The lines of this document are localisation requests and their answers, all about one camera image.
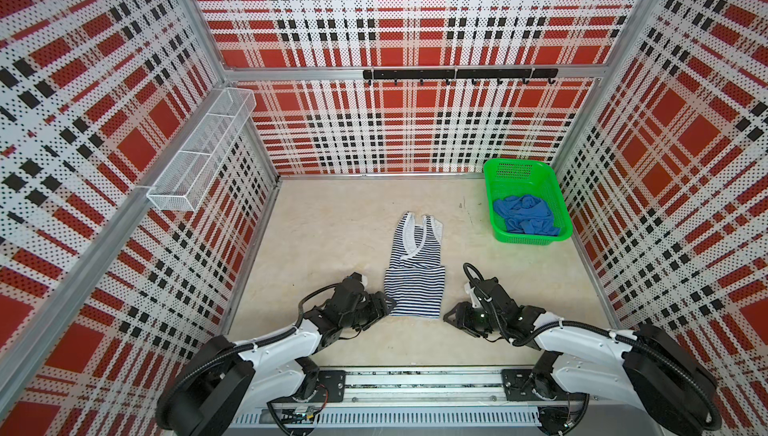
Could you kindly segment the green plastic basket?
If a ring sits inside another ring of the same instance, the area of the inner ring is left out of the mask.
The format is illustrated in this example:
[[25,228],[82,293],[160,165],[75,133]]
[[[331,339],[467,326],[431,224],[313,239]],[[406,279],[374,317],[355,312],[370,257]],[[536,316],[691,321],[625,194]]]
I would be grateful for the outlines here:
[[[547,164],[520,159],[494,158],[483,166],[490,223],[494,237],[503,243],[548,245],[568,240],[573,225],[554,170]],[[533,195],[543,199],[554,214],[554,224],[560,228],[560,236],[533,236],[508,233],[503,220],[492,207],[495,200],[508,196]]]

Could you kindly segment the blue white striped tank top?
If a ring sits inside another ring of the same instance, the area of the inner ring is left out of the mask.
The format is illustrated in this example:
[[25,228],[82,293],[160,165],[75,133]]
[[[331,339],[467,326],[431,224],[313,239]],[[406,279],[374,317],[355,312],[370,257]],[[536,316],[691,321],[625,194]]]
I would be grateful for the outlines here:
[[394,231],[384,289],[394,302],[392,316],[437,319],[445,290],[443,224],[432,215],[421,221],[405,212]]

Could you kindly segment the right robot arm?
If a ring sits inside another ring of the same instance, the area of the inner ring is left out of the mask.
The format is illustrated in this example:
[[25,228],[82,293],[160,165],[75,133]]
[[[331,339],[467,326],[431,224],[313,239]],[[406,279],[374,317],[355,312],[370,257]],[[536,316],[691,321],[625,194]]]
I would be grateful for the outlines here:
[[540,357],[513,392],[561,402],[569,396],[605,398],[644,411],[675,435],[721,429],[717,382],[663,329],[601,328],[519,305],[498,279],[469,277],[468,300],[443,319],[488,342],[536,349]]

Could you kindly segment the black hook rail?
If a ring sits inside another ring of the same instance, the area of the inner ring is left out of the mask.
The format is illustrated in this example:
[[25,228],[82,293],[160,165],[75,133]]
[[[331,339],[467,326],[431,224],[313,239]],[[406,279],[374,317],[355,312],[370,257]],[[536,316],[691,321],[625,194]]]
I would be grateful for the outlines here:
[[451,70],[363,70],[362,78],[368,82],[374,80],[555,80],[558,68],[451,68]]

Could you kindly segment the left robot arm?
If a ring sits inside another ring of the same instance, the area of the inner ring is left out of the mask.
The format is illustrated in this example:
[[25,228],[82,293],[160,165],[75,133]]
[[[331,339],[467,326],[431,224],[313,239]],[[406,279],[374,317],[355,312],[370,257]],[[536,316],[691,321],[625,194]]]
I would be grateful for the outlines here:
[[362,333],[396,307],[384,292],[369,292],[357,272],[311,292],[330,297],[311,309],[306,298],[297,318],[272,333],[232,342],[215,336],[197,351],[159,396],[154,419],[176,435],[221,435],[239,415],[273,409],[276,401],[300,403],[317,393],[330,399],[312,355],[341,340],[347,329]]

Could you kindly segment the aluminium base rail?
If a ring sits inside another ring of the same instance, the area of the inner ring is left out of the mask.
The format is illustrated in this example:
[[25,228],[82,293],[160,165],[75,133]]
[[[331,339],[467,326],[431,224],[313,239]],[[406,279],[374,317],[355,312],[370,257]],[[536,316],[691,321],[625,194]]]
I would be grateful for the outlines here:
[[634,407],[605,398],[581,402],[506,400],[501,371],[521,367],[357,367],[344,370],[342,402],[275,403],[236,417],[227,430],[321,435],[341,430],[457,430],[469,434],[660,435]]

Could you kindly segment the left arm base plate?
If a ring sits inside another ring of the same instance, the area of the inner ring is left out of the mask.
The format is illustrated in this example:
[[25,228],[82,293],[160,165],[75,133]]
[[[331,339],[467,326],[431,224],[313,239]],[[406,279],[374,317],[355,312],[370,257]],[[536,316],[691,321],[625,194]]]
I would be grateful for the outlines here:
[[265,402],[337,403],[344,399],[345,382],[344,370],[320,370],[310,375],[285,370],[261,382],[259,391]]

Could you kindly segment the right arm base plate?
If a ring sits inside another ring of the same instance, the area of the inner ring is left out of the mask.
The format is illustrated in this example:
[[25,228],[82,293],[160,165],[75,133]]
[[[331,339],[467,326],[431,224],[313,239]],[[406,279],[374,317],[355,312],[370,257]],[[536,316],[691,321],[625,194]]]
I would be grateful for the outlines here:
[[554,401],[583,403],[584,393],[569,393],[558,386],[551,376],[538,373],[532,368],[508,368],[501,371],[502,388],[506,400],[514,401]]

